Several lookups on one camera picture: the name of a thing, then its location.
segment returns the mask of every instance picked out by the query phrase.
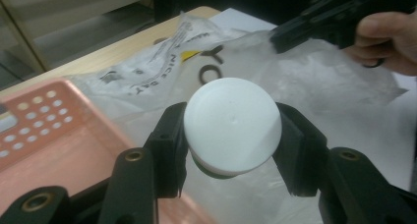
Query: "pink plastic basket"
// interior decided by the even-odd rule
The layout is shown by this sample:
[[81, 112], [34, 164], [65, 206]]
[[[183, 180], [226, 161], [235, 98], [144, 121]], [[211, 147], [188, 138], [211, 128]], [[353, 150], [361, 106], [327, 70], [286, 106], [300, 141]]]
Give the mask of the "pink plastic basket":
[[63, 79], [0, 102], [0, 213], [42, 186], [70, 196], [109, 177], [117, 155], [132, 147], [83, 94]]

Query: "pink basket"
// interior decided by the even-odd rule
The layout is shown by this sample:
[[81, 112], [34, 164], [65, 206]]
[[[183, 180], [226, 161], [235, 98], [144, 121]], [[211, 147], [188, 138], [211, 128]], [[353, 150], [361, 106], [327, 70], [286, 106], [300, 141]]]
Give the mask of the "pink basket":
[[43, 186], [69, 195], [109, 177], [132, 147], [83, 94], [63, 79], [1, 99], [0, 213]]

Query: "crumpled plastic packaging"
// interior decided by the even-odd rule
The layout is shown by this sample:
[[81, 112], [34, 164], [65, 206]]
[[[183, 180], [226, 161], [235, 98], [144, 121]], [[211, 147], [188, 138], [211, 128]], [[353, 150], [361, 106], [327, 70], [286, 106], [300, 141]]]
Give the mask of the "crumpled plastic packaging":
[[[138, 146], [167, 106], [227, 77], [252, 81], [275, 101], [297, 108], [332, 135], [329, 147], [366, 151], [404, 137], [390, 125], [389, 133], [368, 137], [377, 133], [370, 125], [392, 122], [387, 105], [405, 92], [390, 71], [365, 69], [320, 40], [276, 54], [269, 37], [268, 31], [225, 31], [182, 15], [172, 38], [109, 69], [68, 78]], [[248, 174], [216, 180], [189, 155], [187, 171], [184, 193], [218, 223], [322, 223], [318, 198], [291, 196], [271, 159]]]

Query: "human hand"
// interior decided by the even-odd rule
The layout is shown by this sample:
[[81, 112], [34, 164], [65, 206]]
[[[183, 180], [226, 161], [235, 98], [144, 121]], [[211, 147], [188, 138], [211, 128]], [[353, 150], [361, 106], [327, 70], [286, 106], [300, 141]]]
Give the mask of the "human hand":
[[353, 46], [344, 49], [354, 61], [383, 66], [403, 75], [417, 76], [417, 12], [396, 12], [365, 17], [356, 29]]

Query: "ring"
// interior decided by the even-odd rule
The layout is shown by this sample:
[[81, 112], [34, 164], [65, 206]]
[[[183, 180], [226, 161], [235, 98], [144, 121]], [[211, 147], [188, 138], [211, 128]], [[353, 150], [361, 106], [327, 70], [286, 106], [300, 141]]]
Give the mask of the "ring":
[[384, 62], [386, 61], [386, 59], [384, 59], [384, 58], [381, 58], [381, 59], [378, 59], [378, 62], [377, 62], [377, 64], [375, 64], [375, 65], [372, 65], [372, 66], [369, 66], [369, 65], [362, 65], [363, 67], [365, 67], [365, 68], [368, 68], [368, 69], [373, 69], [373, 68], [377, 68], [377, 67], [380, 67]]

